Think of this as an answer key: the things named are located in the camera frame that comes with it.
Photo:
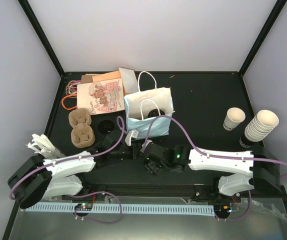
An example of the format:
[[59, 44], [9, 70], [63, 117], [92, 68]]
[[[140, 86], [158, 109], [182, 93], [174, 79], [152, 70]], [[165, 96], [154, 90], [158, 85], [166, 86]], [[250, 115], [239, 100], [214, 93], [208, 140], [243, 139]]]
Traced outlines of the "black lid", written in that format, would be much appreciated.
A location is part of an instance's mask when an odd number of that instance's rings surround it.
[[161, 109], [152, 109], [149, 113], [148, 113], [148, 115], [147, 115], [147, 117], [148, 118], [155, 118], [155, 117], [158, 117], [158, 116], [160, 116], [160, 115], [165, 115], [165, 112], [163, 111], [163, 110], [161, 110]]

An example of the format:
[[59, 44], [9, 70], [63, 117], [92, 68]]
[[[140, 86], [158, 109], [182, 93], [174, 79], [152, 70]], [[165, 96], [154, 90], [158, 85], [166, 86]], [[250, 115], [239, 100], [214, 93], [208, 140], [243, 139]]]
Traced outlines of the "light blue paper bag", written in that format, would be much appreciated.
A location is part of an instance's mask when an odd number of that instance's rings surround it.
[[171, 117], [175, 112], [173, 98], [169, 87], [158, 88], [155, 84], [152, 89], [141, 90], [127, 94], [124, 97], [126, 130], [131, 140], [143, 140], [162, 137], [169, 134]]

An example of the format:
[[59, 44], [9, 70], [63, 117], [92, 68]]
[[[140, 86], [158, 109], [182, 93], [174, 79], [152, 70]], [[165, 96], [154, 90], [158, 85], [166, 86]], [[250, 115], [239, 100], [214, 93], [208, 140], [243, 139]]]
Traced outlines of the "brown pulp cup carrier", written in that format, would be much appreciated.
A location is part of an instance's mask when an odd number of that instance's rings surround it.
[[72, 127], [71, 142], [75, 147], [83, 149], [94, 144], [96, 138], [91, 127], [91, 115], [87, 109], [79, 108], [71, 111], [68, 120]]

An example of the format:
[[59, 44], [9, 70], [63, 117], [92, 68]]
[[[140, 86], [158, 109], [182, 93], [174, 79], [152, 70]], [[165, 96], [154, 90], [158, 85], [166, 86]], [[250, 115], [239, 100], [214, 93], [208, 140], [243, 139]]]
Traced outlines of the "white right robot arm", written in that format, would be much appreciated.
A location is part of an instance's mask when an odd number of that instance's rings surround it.
[[211, 197], [221, 202], [237, 193], [258, 190], [277, 194], [281, 191], [280, 168], [274, 162], [256, 161], [255, 152], [196, 150], [184, 145], [173, 149], [148, 141], [142, 146], [141, 156], [148, 172], [158, 175], [162, 170], [182, 173], [185, 167], [192, 171], [228, 173], [215, 180]]

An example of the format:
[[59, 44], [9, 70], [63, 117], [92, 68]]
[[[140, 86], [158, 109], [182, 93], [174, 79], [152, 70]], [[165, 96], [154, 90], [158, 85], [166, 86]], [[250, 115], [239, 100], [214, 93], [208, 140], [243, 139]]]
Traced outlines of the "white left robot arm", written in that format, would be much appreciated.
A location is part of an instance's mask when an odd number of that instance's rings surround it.
[[53, 159], [40, 154], [31, 156], [8, 179], [9, 197], [22, 209], [56, 196], [75, 195], [80, 200], [87, 199], [91, 187], [78, 175], [103, 168], [113, 161], [137, 158], [139, 148], [132, 142], [138, 135], [137, 130], [112, 131], [103, 142], [75, 155]]

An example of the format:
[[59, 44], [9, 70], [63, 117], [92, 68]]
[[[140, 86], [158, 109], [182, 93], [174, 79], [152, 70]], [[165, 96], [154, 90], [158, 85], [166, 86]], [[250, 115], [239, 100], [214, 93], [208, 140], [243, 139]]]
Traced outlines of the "illustrated greeting card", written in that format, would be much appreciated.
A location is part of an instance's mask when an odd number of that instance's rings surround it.
[[91, 115], [125, 110], [124, 89], [121, 78], [82, 83], [77, 86], [76, 107]]

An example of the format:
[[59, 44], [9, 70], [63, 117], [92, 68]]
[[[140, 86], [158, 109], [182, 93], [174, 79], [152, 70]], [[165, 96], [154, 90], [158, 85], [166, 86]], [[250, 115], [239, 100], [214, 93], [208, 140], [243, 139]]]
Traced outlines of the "rubber bands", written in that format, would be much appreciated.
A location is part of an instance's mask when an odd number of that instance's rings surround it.
[[71, 80], [68, 82], [67, 86], [65, 87], [65, 96], [61, 99], [61, 106], [67, 111], [72, 111], [72, 110], [77, 109], [76, 105], [73, 107], [66, 107], [65, 100], [77, 98], [77, 90], [78, 90], [79, 84], [81, 84], [81, 80]]

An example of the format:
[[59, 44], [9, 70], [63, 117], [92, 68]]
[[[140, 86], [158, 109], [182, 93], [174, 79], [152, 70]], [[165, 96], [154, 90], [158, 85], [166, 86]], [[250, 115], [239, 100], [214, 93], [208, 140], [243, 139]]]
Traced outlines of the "brown cardboard sleeve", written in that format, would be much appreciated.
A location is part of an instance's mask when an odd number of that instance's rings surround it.
[[80, 79], [81, 84], [87, 84], [87, 83], [92, 83], [93, 82], [93, 76], [96, 76], [97, 74], [93, 73], [87, 73], [83, 74]]

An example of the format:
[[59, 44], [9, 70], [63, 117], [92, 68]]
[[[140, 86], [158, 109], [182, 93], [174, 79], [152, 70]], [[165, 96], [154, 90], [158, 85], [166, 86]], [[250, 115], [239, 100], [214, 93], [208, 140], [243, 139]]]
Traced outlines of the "white plastic cutlery pile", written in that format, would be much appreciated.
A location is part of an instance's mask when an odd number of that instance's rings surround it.
[[45, 159], [54, 160], [64, 158], [63, 154], [44, 134], [32, 134], [32, 142], [29, 142], [26, 146], [33, 150], [35, 154], [42, 155]]

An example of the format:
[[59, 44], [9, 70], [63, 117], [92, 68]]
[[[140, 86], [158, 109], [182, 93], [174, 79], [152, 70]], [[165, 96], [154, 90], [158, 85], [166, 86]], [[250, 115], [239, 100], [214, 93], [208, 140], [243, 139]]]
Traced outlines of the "stack of white paper cups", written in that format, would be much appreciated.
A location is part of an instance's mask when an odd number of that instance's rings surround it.
[[279, 124], [278, 116], [270, 110], [260, 110], [246, 126], [239, 144], [249, 148], [266, 138]]

